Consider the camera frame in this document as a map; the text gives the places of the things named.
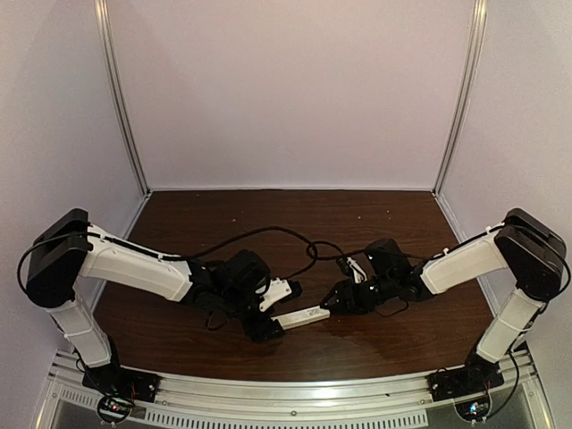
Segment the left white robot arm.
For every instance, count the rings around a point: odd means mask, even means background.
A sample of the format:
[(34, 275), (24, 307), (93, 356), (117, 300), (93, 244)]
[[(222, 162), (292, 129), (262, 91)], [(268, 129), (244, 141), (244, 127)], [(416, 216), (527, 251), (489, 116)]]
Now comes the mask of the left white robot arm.
[(112, 339), (74, 289), (78, 277), (120, 283), (210, 314), (220, 311), (240, 320), (253, 341), (282, 336), (271, 317), (273, 305), (300, 292), (298, 283), (272, 278), (253, 251), (203, 263), (119, 239), (91, 223), (87, 211), (72, 209), (24, 252), (17, 281), (79, 352), (88, 380), (108, 395), (119, 394), (126, 382)]

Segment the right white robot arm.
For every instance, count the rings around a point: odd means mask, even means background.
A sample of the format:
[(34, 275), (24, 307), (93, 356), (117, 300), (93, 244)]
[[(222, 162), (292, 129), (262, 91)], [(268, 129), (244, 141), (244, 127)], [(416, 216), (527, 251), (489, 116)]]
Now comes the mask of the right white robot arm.
[(465, 364), (449, 375), (455, 384), (478, 390), (492, 384), (501, 358), (571, 280), (565, 241), (521, 208), (508, 211), (500, 223), (454, 248), (419, 258), (417, 265), (394, 239), (374, 241), (361, 252), (374, 270), (373, 277), (365, 278), (347, 259), (338, 259), (346, 277), (323, 298), (322, 309), (363, 315), (390, 299), (421, 302), (488, 273), (512, 272), (515, 289)]

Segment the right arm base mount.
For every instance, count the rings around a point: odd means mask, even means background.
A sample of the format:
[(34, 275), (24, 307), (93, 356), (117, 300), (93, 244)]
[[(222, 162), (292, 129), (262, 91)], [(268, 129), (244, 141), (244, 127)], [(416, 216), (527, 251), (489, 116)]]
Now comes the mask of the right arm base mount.
[(498, 364), (440, 368), (426, 379), (433, 402), (453, 400), (457, 416), (472, 425), (488, 418), (492, 412), (490, 389), (504, 384)]

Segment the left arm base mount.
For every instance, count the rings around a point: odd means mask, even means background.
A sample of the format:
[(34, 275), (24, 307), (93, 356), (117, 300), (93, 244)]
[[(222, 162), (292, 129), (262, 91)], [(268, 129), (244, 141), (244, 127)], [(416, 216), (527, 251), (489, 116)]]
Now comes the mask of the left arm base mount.
[(161, 377), (158, 374), (119, 368), (86, 368), (82, 385), (101, 394), (98, 417), (111, 426), (134, 416), (137, 401), (154, 403)]

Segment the white remote control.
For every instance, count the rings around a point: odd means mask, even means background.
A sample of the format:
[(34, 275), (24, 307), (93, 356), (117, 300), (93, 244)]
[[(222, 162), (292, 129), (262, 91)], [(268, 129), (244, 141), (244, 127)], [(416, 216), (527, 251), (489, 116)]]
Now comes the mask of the white remote control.
[(284, 331), (299, 328), (304, 325), (316, 323), (328, 319), (331, 313), (328, 309), (313, 306), (294, 312), (277, 315), (273, 320), (278, 322)]

